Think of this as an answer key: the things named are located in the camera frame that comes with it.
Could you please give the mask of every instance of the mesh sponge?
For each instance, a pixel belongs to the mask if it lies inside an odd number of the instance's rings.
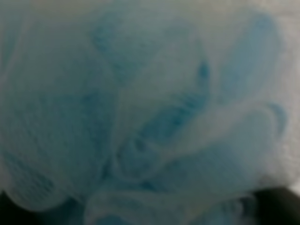
[[[185,225],[293,181],[297,29],[276,1],[234,2],[0,0],[10,198],[33,211],[72,198],[87,225]]]

